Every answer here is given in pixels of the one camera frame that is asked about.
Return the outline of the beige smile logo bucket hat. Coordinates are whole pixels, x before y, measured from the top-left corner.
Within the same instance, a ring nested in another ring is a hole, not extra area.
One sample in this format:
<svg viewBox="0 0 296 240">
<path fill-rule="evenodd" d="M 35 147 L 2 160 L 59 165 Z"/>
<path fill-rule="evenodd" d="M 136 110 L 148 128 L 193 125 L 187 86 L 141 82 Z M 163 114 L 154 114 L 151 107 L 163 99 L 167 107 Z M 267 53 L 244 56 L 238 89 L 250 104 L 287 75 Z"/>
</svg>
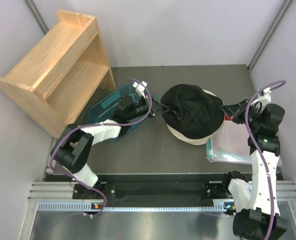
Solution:
<svg viewBox="0 0 296 240">
<path fill-rule="evenodd" d="M 216 94 L 214 94 L 213 92 L 211 92 L 211 91 L 209 91 L 209 90 L 203 89 L 203 91 L 204 91 L 205 93 L 209 94 L 209 95 L 212 95 L 212 96 L 215 96 L 215 97 L 219 98 Z"/>
</svg>

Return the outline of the black hat tan brim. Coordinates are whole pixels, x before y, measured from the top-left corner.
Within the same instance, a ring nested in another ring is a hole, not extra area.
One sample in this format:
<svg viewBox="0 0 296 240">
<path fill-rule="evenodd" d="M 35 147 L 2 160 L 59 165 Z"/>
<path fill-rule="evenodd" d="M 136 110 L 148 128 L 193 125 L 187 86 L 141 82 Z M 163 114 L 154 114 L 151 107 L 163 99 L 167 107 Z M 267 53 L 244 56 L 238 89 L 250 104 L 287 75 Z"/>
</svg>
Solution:
<svg viewBox="0 0 296 240">
<path fill-rule="evenodd" d="M 161 103 L 170 108 L 162 115 L 166 124 L 191 140 L 209 137 L 225 120 L 222 99 L 196 85 L 171 87 L 162 96 Z"/>
</svg>

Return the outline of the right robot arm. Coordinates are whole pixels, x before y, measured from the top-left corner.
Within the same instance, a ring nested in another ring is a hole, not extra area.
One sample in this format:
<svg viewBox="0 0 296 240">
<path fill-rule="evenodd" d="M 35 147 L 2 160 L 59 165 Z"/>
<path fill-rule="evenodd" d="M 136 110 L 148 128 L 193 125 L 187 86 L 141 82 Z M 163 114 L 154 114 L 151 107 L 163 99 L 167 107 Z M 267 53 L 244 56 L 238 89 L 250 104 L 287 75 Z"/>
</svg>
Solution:
<svg viewBox="0 0 296 240">
<path fill-rule="evenodd" d="M 235 217 L 233 234 L 246 240 L 277 240 L 287 230 L 287 220 L 280 217 L 276 200 L 276 169 L 280 141 L 276 135 L 285 110 L 276 104 L 260 102 L 248 105 L 245 99 L 221 109 L 236 124 L 245 124 L 252 177 L 237 171 L 225 174 L 221 192 L 233 198 Z"/>
</svg>

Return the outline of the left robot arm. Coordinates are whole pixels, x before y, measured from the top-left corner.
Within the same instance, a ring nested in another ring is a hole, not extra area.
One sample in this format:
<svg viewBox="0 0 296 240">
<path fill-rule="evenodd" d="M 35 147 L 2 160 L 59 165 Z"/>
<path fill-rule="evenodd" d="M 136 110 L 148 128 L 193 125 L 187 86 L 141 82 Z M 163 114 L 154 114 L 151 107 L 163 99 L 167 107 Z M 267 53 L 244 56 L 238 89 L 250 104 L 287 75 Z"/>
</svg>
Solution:
<svg viewBox="0 0 296 240">
<path fill-rule="evenodd" d="M 51 151 L 51 159 L 63 166 L 72 178 L 83 183 L 84 193 L 90 198 L 100 195 L 101 186 L 96 174 L 87 164 L 91 147 L 110 139 L 118 139 L 136 124 L 134 119 L 143 121 L 146 117 L 156 117 L 167 113 L 170 107 L 149 97 L 142 96 L 134 102 L 129 95 L 122 96 L 110 119 L 86 127 L 69 124 Z"/>
</svg>

